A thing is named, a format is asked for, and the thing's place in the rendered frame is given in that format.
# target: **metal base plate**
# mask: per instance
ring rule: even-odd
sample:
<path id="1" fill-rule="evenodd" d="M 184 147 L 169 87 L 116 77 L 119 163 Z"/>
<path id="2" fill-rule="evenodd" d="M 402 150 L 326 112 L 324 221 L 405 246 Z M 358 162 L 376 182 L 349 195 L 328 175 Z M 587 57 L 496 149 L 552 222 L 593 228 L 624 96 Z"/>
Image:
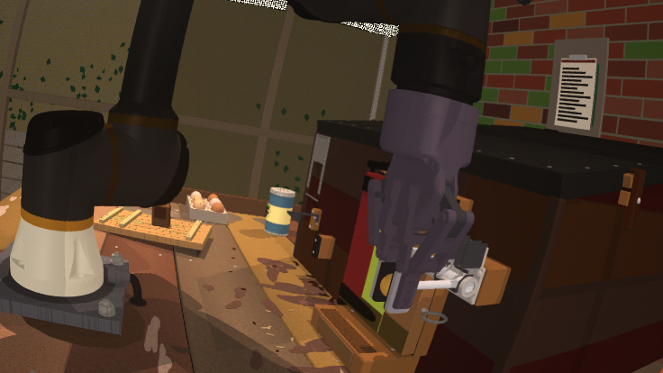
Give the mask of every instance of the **metal base plate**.
<path id="1" fill-rule="evenodd" d="M 0 311 L 94 330 L 97 332 L 122 333 L 124 317 L 124 298 L 126 284 L 108 282 L 107 267 L 111 267 L 110 257 L 101 257 L 104 263 L 104 283 L 101 288 L 86 296 L 59 297 L 45 296 L 20 286 L 9 272 L 9 259 L 14 243 L 0 253 Z M 129 262 L 125 261 L 120 269 L 129 272 Z M 99 302 L 108 299 L 115 306 L 113 317 L 104 317 L 99 313 Z"/>

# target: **purple robotic hand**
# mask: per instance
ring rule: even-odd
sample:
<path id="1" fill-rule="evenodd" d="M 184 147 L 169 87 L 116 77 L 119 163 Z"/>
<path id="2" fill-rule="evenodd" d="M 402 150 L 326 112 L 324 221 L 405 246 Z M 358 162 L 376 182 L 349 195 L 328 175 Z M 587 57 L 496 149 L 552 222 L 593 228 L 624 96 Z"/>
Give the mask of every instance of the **purple robotic hand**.
<path id="1" fill-rule="evenodd" d="M 441 270 L 474 222 L 455 199 L 459 169 L 472 158 L 477 120 L 472 105 L 389 91 L 380 146 L 394 157 L 386 179 L 371 182 L 374 197 L 381 188 L 384 202 L 373 202 L 369 235 L 377 257 L 396 262 L 385 306 L 389 313 L 409 310 L 422 274 Z M 414 245 L 420 247 L 413 255 Z"/>

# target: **small brown box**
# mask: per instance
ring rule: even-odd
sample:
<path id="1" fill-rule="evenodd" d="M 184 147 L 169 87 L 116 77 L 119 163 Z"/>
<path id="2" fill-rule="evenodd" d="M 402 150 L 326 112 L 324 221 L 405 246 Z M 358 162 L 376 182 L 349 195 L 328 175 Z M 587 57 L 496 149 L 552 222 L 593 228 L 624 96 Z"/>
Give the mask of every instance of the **small brown box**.
<path id="1" fill-rule="evenodd" d="M 170 227 L 170 204 L 152 206 L 152 226 Z"/>

